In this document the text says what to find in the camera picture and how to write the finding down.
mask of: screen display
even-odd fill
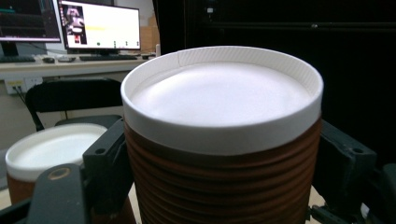
[[[1,0],[0,42],[61,42],[52,0]]]
[[[58,1],[66,49],[140,49],[139,10]]]

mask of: chair backrest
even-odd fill
[[[110,78],[65,78],[44,81],[26,92],[25,103],[37,130],[37,112],[56,112],[122,105],[120,82]]]

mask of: keyboard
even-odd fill
[[[33,63],[35,58],[32,56],[1,56],[0,63]]]
[[[79,56],[79,59],[86,61],[114,61],[114,60],[137,60],[134,55],[97,55],[97,56]]]

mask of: computer monitor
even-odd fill
[[[4,56],[19,55],[16,43],[60,43],[52,0],[1,0],[0,42]]]
[[[117,54],[140,49],[139,9],[58,0],[69,53]]]

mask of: black chair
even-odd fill
[[[66,119],[55,126],[69,123],[94,123],[107,128],[120,115],[85,116],[69,119],[67,111],[122,105],[120,82],[109,78],[65,78],[45,81],[26,92],[25,103],[37,131],[44,130],[38,112],[64,111]]]

